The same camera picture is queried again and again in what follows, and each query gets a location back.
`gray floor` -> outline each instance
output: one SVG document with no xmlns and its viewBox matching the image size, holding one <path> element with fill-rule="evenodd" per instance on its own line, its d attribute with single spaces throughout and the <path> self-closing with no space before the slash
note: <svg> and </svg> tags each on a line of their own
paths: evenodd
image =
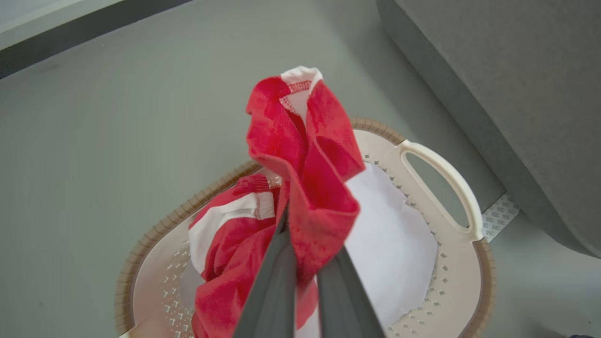
<svg viewBox="0 0 601 338">
<path fill-rule="evenodd" d="M 490 244 L 495 312 L 483 338 L 601 337 L 601 260 L 571 251 L 523 213 Z"/>
<path fill-rule="evenodd" d="M 481 207 L 504 192 L 389 41 L 372 1 L 194 1 L 0 81 L 3 333 L 113 336 L 128 251 L 248 158 L 252 86 L 300 64 L 321 69 L 349 115 L 447 158 Z"/>
</svg>

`basket handle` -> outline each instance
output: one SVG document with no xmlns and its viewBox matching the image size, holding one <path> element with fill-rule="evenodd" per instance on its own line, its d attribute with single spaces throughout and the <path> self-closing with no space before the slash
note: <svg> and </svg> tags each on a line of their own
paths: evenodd
<svg viewBox="0 0 601 338">
<path fill-rule="evenodd" d="M 448 222 L 460 233 L 469 235 L 470 241 L 479 241 L 482 239 L 482 215 L 480 214 L 480 207 L 474 192 L 469 187 L 468 183 L 461 174 L 455 169 L 446 159 L 441 155 L 437 154 L 433 150 L 422 146 L 418 143 L 404 140 L 394 150 L 400 155 L 401 162 L 407 169 L 407 171 L 413 176 L 416 183 L 426 192 L 428 197 L 432 200 L 435 206 L 440 210 L 442 215 L 448 220 Z M 413 169 L 413 166 L 407 159 L 407 154 L 412 153 L 426 163 L 430 164 L 442 177 L 444 177 L 449 185 L 453 188 L 468 217 L 468 227 L 460 226 L 457 221 L 448 213 L 444 206 L 440 203 L 438 198 L 434 196 L 428 186 L 421 179 L 419 174 Z"/>
</svg>

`laundry basket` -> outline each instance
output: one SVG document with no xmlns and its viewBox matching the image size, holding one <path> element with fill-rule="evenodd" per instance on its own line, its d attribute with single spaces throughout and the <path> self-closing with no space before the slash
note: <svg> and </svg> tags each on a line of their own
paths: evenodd
<svg viewBox="0 0 601 338">
<path fill-rule="evenodd" d="M 405 140 L 391 128 L 365 118 L 352 118 L 355 138 L 365 162 L 378 165 L 418 209 L 438 242 L 436 261 L 424 302 L 394 325 L 389 337 L 479 337 L 490 320 L 495 300 L 495 264 L 481 234 L 481 216 L 473 193 L 457 171 L 439 155 Z M 442 207 L 406 159 L 413 153 L 435 167 L 461 200 L 469 227 L 459 226 Z M 160 325 L 175 338 L 194 338 L 194 310 L 184 306 L 180 280 L 189 261 L 188 227 L 214 196 L 238 178 L 265 174 L 248 161 L 183 203 L 138 241 L 125 261 L 115 291 L 115 327 L 122 335 L 147 319 L 156 307 L 164 313 Z"/>
</svg>

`white stripe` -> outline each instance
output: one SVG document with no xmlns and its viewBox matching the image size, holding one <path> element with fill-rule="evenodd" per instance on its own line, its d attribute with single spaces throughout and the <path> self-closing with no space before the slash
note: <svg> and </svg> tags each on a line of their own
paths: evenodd
<svg viewBox="0 0 601 338">
<path fill-rule="evenodd" d="M 299 66 L 282 73 L 280 77 L 282 78 L 282 81 L 286 82 L 288 85 L 311 81 L 309 90 L 299 91 L 287 96 L 288 101 L 293 108 L 293 112 L 300 116 L 302 121 L 306 124 L 307 100 L 309 99 L 309 95 L 313 91 L 315 85 L 319 82 L 319 80 L 323 79 L 322 73 L 317 68 Z"/>
<path fill-rule="evenodd" d="M 272 217 L 275 217 L 275 209 L 271 192 L 252 192 L 222 206 L 211 207 L 188 231 L 192 265 L 198 273 L 202 273 L 211 242 L 217 230 L 227 221 L 235 218 L 264 220 Z"/>
</svg>

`white cloth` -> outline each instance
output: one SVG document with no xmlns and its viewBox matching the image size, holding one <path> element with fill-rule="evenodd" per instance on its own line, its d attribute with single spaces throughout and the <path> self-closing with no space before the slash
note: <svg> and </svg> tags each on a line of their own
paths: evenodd
<svg viewBox="0 0 601 338">
<path fill-rule="evenodd" d="M 420 212 L 405 204 L 407 198 L 388 175 L 373 164 L 365 167 L 346 182 L 361 213 L 345 246 L 386 328 L 423 303 L 437 245 Z M 296 337 L 319 337 L 319 332 L 318 307 Z"/>
</svg>

